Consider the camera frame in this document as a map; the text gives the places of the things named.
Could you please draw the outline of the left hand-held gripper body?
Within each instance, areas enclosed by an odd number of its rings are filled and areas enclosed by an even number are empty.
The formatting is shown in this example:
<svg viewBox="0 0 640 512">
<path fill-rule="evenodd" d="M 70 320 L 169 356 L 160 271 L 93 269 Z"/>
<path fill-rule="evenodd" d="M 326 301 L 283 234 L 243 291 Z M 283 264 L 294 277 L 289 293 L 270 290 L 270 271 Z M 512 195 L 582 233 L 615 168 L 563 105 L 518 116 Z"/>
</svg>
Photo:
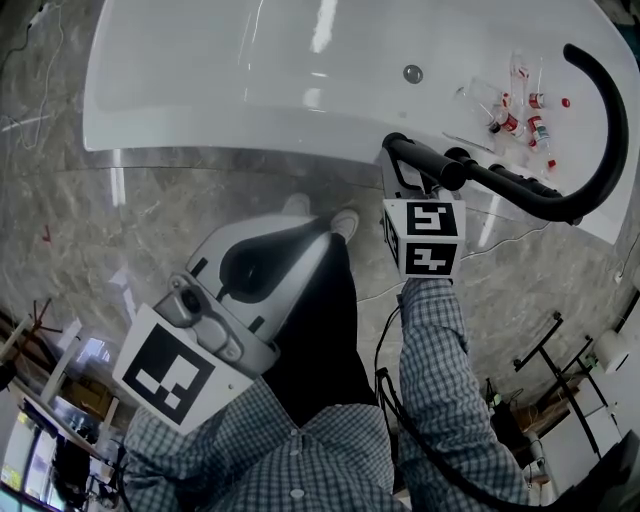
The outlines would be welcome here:
<svg viewBox="0 0 640 512">
<path fill-rule="evenodd" d="M 282 213 L 214 230 L 167 294 L 143 304 L 114 380 L 186 435 L 249 389 L 280 357 L 275 338 L 324 259 L 329 224 Z"/>
</svg>

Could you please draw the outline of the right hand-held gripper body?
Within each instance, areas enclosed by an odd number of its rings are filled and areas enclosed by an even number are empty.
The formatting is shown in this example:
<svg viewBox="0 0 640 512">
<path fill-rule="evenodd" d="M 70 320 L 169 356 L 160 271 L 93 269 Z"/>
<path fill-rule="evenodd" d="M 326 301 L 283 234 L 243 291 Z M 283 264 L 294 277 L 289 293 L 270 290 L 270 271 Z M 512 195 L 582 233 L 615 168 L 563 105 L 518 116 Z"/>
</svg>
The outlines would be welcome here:
<svg viewBox="0 0 640 512">
<path fill-rule="evenodd" d="M 422 174 L 424 194 L 400 194 L 391 153 L 378 156 L 384 198 L 384 241 L 403 280 L 454 279 L 466 235 L 466 205 Z"/>
</svg>

